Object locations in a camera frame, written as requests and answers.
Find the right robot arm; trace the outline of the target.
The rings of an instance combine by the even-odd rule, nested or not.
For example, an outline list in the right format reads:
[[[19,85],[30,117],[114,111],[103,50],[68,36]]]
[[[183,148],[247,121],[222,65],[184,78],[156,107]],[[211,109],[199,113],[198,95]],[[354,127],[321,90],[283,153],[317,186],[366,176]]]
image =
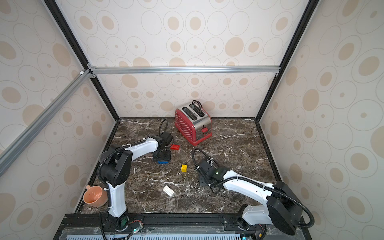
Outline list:
[[[281,232],[293,236],[297,228],[311,228],[315,224],[312,212],[298,199],[290,187],[278,181],[264,183],[244,177],[226,167],[215,167],[212,158],[193,160],[195,168],[204,182],[211,188],[240,193],[258,203],[246,206],[242,211],[241,223],[248,226],[274,225]]]

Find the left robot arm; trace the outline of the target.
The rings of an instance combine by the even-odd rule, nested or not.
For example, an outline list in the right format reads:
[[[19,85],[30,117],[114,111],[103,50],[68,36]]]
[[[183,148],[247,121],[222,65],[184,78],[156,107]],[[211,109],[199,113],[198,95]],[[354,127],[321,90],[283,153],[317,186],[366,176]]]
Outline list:
[[[174,137],[162,132],[149,135],[143,140],[124,146],[111,144],[99,159],[98,179],[104,184],[108,196],[108,219],[118,228],[128,225],[127,205],[125,201],[125,182],[127,181],[132,161],[146,154],[153,154],[158,163],[171,161],[171,146]]]

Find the red lego brick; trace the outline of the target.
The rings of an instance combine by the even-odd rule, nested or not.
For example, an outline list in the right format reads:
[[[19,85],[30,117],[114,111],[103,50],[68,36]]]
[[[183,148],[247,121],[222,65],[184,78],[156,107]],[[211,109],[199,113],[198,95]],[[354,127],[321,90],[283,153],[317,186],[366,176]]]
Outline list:
[[[180,149],[180,146],[179,145],[172,145],[171,146],[171,150],[176,150],[178,151]]]

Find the yellow lego brick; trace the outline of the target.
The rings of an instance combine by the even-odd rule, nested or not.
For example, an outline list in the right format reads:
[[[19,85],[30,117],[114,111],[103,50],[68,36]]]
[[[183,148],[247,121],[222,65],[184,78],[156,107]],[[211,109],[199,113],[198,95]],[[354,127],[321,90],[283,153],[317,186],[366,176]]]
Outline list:
[[[188,166],[187,166],[187,165],[182,165],[182,166],[181,166],[181,172],[182,172],[182,173],[186,173],[186,172],[187,172],[187,169],[188,169]]]

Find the white lego brick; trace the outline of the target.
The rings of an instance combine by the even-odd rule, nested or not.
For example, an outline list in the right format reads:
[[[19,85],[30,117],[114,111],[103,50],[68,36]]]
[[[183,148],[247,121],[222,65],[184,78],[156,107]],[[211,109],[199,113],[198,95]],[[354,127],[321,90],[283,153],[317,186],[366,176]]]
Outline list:
[[[168,186],[164,186],[163,191],[169,196],[172,197],[175,192]]]

